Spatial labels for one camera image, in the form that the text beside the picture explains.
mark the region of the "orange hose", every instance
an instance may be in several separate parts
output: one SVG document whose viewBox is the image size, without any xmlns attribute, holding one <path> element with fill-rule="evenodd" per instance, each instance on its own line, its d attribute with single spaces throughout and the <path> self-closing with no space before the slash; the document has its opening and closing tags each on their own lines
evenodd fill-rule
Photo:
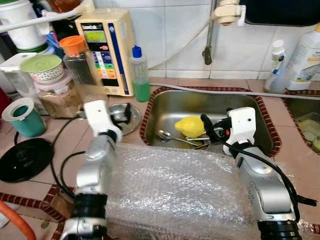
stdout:
<svg viewBox="0 0 320 240">
<path fill-rule="evenodd" d="M 13 209 L 0 200 L 0 213 L 5 215 L 25 235 L 27 240 L 36 240 L 35 232 L 29 224 Z"/>
</svg>

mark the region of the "white hose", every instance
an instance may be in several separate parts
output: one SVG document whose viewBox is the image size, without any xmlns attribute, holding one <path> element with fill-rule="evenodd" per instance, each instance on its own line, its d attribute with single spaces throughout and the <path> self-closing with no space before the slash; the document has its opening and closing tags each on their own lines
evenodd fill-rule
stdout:
<svg viewBox="0 0 320 240">
<path fill-rule="evenodd" d="M 183 86 L 175 86 L 162 83 L 150 83 L 151 86 L 157 87 L 167 87 L 177 90 L 184 90 L 195 93 L 202 94 L 218 94 L 218 95 L 249 95 L 249 96 L 262 96 L 262 97 L 274 97 L 274 98 L 285 98 L 285 99 L 305 99 L 305 100 L 320 100 L 320 97 L 317 96 L 300 96 L 300 95 L 286 95 L 286 94 L 275 94 L 275 93 L 265 93 L 265 92 L 252 92 L 252 91 L 209 91 L 209 90 L 200 90 L 194 88 L 187 88 Z"/>
<path fill-rule="evenodd" d="M 191 38 L 190 41 L 188 41 L 187 43 L 185 43 L 178 51 L 174 52 L 170 57 L 167 57 L 165 60 L 161 61 L 160 63 L 157 63 L 156 65 L 153 65 L 151 67 L 149 67 L 148 69 L 153 69 L 161 64 L 164 64 L 166 62 L 168 62 L 170 59 L 172 59 L 173 57 L 175 57 L 178 53 L 180 53 L 183 49 L 185 49 L 190 43 L 192 43 L 202 32 L 203 30 L 206 29 L 206 27 L 209 25 L 209 23 L 212 21 L 213 19 L 209 19 L 206 21 L 206 23 L 202 26 L 202 28 L 194 35 L 193 38 Z"/>
<path fill-rule="evenodd" d="M 0 25 L 0 33 L 4 33 L 7 31 L 10 31 L 10 30 L 14 30 L 14 29 L 28 27 L 31 25 L 48 23 L 48 22 L 57 21 L 57 20 L 61 20 L 61 19 L 67 19 L 67 18 L 70 18 L 76 14 L 78 14 L 78 11 L 71 10 L 71 11 L 67 11 L 65 13 L 57 13 L 57 14 L 51 15 L 51 16 L 43 16 L 43 17 L 39 17 L 39 18 L 30 19 L 28 21 Z"/>
</svg>

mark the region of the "countertop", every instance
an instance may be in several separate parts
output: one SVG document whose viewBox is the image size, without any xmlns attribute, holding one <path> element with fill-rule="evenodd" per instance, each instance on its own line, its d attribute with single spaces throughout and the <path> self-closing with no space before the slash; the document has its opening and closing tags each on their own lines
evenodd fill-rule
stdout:
<svg viewBox="0 0 320 240">
<path fill-rule="evenodd" d="M 227 80 L 227 79 L 193 79 L 193 78 L 151 78 L 151 82 L 164 83 L 179 86 L 209 86 L 209 87 L 238 87 L 249 89 L 252 92 L 263 92 L 263 80 Z M 310 89 L 320 90 L 320 82 L 313 82 Z M 268 110 L 270 118 L 275 125 L 276 131 L 281 138 L 282 147 L 279 153 L 274 157 L 276 163 L 291 178 L 298 194 L 308 198 L 320 200 L 320 156 L 312 151 L 303 141 L 295 122 L 288 113 L 281 98 L 262 97 Z M 131 103 L 136 106 L 143 117 L 147 102 L 137 102 L 135 97 L 110 96 L 108 104 Z M 45 117 L 47 126 L 46 132 L 41 136 L 52 141 L 66 120 L 52 119 Z M 15 129 L 1 120 L 0 122 L 0 156 L 14 145 Z M 25 140 L 20 136 L 18 142 Z M 53 159 L 54 168 L 59 172 L 62 161 L 71 153 L 85 151 L 90 141 L 93 139 L 93 133 L 87 120 L 76 119 L 70 123 L 60 135 L 56 146 Z M 139 127 L 124 136 L 123 143 L 144 145 Z M 82 163 L 83 156 L 75 156 L 65 167 L 64 179 L 68 186 L 74 187 L 76 184 L 76 174 Z M 43 200 L 49 189 L 55 183 L 50 168 L 47 167 L 39 175 L 21 183 L 5 183 L 0 181 L 0 192 L 11 195 Z M 301 219 L 320 224 L 320 206 L 311 207 L 299 205 Z M 0 238 L 2 239 L 4 231 L 0 229 Z"/>
</svg>

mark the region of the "spoon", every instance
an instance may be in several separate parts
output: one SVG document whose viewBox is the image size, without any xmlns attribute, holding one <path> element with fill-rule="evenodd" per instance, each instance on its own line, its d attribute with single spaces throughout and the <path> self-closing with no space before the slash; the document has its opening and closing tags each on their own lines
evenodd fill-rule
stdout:
<svg viewBox="0 0 320 240">
<path fill-rule="evenodd" d="M 158 134 L 158 136 L 159 136 L 160 138 L 162 138 L 163 140 L 166 140 L 166 141 L 175 139 L 175 140 L 178 140 L 178 141 L 187 143 L 187 144 L 191 144 L 191 145 L 196 146 L 196 147 L 202 145 L 201 143 L 196 144 L 196 143 L 193 143 L 193 142 L 190 142 L 190 141 L 186 141 L 186 140 L 183 140 L 183 139 L 180 139 L 180 138 L 172 137 L 171 134 L 170 134 L 170 132 L 163 131 L 163 130 L 159 130 L 157 134 Z"/>
</svg>

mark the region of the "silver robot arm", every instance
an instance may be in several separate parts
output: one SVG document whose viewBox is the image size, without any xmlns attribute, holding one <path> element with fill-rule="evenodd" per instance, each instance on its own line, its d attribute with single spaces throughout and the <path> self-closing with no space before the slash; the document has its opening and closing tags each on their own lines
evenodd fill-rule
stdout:
<svg viewBox="0 0 320 240">
<path fill-rule="evenodd" d="M 107 239 L 106 203 L 112 167 L 117 160 L 116 143 L 122 132 L 113 125 L 105 101 L 85 103 L 84 110 L 95 135 L 85 163 L 76 176 L 73 212 L 60 240 Z"/>
<path fill-rule="evenodd" d="M 214 125 L 205 114 L 201 119 L 210 139 L 223 142 L 224 152 L 234 157 L 240 179 L 248 191 L 261 239 L 302 240 L 294 204 L 284 181 L 272 167 L 257 159 L 260 157 L 274 165 L 273 159 L 254 146 L 255 109 L 242 107 L 228 111 L 227 115 Z"/>
</svg>

